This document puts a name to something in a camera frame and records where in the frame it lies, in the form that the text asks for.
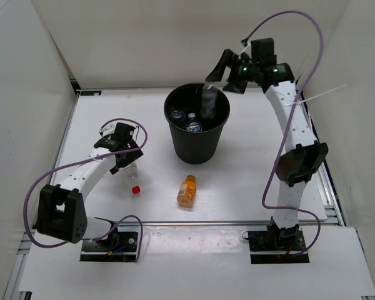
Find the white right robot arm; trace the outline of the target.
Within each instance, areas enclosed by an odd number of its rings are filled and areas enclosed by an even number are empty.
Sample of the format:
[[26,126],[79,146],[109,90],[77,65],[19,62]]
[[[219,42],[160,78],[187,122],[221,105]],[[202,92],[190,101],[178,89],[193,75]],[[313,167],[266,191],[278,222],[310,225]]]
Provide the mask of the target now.
[[277,62],[273,39],[251,41],[250,55],[224,50],[206,82],[221,81],[226,69],[230,73],[223,91],[243,94],[248,83],[256,83],[271,103],[283,132],[282,146],[271,172],[279,179],[277,204],[267,226],[270,246],[282,250],[299,236],[298,213],[303,192],[323,163],[328,145],[318,141],[305,114],[297,107],[293,72],[289,64]]

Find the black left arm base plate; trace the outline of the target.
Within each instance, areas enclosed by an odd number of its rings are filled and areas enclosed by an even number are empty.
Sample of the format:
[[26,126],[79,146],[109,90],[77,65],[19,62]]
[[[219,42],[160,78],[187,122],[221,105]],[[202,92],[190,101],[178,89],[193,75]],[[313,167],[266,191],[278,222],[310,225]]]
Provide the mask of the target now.
[[138,226],[119,226],[106,240],[83,241],[79,260],[98,263],[135,263],[139,238]]

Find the clear bottle red label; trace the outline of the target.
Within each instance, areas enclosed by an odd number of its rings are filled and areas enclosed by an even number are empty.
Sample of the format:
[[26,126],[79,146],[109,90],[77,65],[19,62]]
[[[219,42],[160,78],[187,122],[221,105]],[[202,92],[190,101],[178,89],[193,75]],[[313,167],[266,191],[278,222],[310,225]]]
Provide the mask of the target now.
[[135,162],[132,162],[122,170],[122,176],[125,185],[130,190],[132,195],[137,196],[141,193],[139,172],[137,164]]

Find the clear bottle black cap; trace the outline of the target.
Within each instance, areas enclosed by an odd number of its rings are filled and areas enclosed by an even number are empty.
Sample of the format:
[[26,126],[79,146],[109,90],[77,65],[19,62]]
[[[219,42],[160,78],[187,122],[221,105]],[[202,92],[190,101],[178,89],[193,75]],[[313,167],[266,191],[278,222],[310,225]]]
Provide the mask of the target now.
[[218,89],[210,82],[205,82],[201,92],[201,117],[213,119],[216,115]]

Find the clear bottle blue cap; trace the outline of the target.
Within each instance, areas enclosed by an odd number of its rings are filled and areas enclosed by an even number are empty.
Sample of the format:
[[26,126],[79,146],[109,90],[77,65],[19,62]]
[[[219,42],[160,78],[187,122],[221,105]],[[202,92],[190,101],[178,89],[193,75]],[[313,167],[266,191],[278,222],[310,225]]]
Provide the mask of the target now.
[[175,109],[170,112],[169,118],[174,123],[183,123],[186,121],[186,115],[183,110]]

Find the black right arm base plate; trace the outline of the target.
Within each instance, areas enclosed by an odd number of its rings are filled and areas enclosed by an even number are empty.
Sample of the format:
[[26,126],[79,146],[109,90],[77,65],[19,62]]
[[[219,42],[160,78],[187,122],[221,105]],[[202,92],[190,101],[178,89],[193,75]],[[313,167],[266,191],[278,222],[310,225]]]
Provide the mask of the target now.
[[281,247],[276,247],[267,231],[246,231],[242,238],[249,243],[251,264],[308,264],[308,253],[298,254],[306,249],[303,232]]

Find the clear bottle white cap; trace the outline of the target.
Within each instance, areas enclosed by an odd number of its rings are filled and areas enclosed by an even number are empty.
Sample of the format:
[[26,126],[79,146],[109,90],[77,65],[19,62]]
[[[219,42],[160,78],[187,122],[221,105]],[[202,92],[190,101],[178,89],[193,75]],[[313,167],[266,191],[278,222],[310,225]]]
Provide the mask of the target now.
[[196,114],[191,112],[187,115],[186,130],[192,133],[200,133],[203,131],[202,124],[196,117]]

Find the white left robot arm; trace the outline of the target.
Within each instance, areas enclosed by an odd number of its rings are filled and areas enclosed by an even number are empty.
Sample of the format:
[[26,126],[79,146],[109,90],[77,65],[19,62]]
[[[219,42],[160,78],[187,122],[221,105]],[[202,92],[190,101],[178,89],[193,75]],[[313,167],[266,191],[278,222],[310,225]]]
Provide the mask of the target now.
[[45,185],[39,193],[36,230],[38,233],[76,244],[81,240],[97,242],[112,250],[119,236],[113,222],[87,217],[85,200],[107,173],[133,167],[143,152],[134,140],[137,126],[123,122],[103,127],[86,161],[55,185]]

